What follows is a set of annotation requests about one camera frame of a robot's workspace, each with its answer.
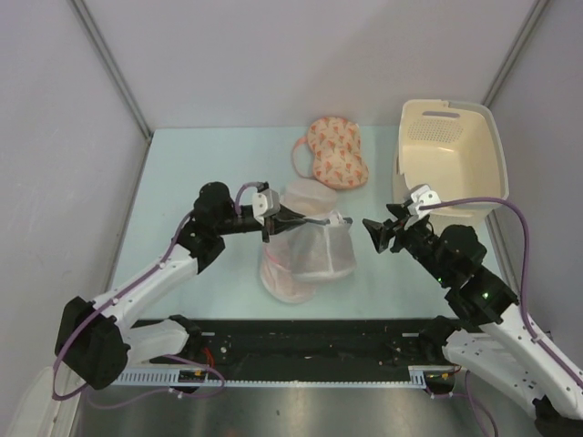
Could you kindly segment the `grey trimmed mesh laundry bag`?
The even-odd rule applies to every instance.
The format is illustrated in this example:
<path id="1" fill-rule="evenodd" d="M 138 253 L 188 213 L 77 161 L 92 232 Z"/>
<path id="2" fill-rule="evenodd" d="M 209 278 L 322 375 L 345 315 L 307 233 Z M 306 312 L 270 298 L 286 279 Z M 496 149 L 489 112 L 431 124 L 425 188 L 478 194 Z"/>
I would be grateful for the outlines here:
<path id="1" fill-rule="evenodd" d="M 352 224 L 337 210 L 305 218 L 289 243 L 291 275 L 301 282 L 324 283 L 352 274 L 357 266 Z"/>

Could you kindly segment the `cream plastic basket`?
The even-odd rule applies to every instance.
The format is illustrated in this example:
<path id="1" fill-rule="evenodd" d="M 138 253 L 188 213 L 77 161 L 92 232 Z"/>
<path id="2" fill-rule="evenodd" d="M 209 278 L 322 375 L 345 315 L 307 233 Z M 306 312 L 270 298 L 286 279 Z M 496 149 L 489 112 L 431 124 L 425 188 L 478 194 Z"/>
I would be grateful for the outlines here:
<path id="1" fill-rule="evenodd" d="M 441 99 L 404 103 L 394 152 L 393 201 L 428 185 L 443 201 L 509 195 L 506 159 L 491 111 Z"/>

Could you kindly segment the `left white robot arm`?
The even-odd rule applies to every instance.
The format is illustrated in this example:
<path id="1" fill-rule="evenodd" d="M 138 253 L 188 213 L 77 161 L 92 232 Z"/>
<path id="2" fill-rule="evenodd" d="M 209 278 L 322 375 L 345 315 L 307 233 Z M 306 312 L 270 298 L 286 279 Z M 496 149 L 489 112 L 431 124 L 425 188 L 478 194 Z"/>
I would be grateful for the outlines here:
<path id="1" fill-rule="evenodd" d="M 60 321 L 53 369 L 66 365 L 87 386 L 102 390 L 135 363 L 166 356 L 194 362 L 203 346 L 200 327 L 180 315 L 139 327 L 136 323 L 145 310 L 208 268 L 225 249 L 229 235 L 258 232 L 269 241 L 306 224 L 330 222 L 284 207 L 266 182 L 253 187 L 251 203 L 243 205 L 224 183 L 204 185 L 166 251 L 144 272 L 92 300 L 69 301 Z"/>

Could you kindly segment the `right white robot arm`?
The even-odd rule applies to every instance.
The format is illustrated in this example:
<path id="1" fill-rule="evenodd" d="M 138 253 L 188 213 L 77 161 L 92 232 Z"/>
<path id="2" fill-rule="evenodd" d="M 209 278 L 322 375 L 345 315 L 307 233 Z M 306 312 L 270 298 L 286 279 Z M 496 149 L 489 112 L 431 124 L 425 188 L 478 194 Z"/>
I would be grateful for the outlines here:
<path id="1" fill-rule="evenodd" d="M 551 343 L 518 296 L 483 260 L 476 231 L 450 225 L 435 234 L 428 218 L 414 221 L 405 204 L 393 217 L 363 225 L 382 253 L 406 250 L 439 285 L 456 320 L 438 316 L 420 333 L 431 365 L 458 364 L 512 399 L 543 436 L 582 433 L 582 370 Z"/>

